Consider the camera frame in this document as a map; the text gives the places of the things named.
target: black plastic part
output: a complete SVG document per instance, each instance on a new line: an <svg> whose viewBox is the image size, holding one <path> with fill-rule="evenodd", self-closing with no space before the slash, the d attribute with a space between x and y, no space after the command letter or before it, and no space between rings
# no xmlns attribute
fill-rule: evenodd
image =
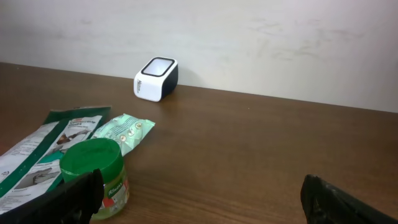
<svg viewBox="0 0 398 224"><path fill-rule="evenodd" d="M103 184L96 169L0 215L0 223L88 224L102 204Z"/></svg>
<svg viewBox="0 0 398 224"><path fill-rule="evenodd" d="M398 224L397 220L314 175L305 177L301 203L308 224Z"/></svg>
<svg viewBox="0 0 398 224"><path fill-rule="evenodd" d="M174 67L174 69L170 72L170 75L164 80L162 85L162 97L161 99L165 98L169 95L175 87L177 86L178 82L178 65Z"/></svg>

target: food package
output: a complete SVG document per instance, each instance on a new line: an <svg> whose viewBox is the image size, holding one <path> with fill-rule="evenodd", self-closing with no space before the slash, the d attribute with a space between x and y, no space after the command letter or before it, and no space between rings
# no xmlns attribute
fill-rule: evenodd
<svg viewBox="0 0 398 224"><path fill-rule="evenodd" d="M59 162L74 144L89 139L109 106L51 111L44 124L0 156L0 214L55 188Z"/></svg>
<svg viewBox="0 0 398 224"><path fill-rule="evenodd" d="M93 138L115 140L124 156L133 150L154 126L155 123L147 119L138 119L128 114L123 114L98 128Z"/></svg>

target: brown table surface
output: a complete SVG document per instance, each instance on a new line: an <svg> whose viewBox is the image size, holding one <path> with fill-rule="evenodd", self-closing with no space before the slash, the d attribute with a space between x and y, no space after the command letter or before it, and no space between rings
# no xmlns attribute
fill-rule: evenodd
<svg viewBox="0 0 398 224"><path fill-rule="evenodd" d="M398 114L181 85L153 103L132 86L0 63L0 154L50 109L112 105L109 118L156 126L125 156L128 204L103 223L305 223L306 174L398 218Z"/></svg>

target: green lid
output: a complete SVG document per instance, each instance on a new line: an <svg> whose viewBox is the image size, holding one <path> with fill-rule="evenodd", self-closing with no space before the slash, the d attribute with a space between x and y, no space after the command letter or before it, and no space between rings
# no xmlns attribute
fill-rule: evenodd
<svg viewBox="0 0 398 224"><path fill-rule="evenodd" d="M123 157L119 145L105 138L79 142L72 146L60 161L65 182L86 172L100 169L104 184L115 179L123 169Z"/></svg>

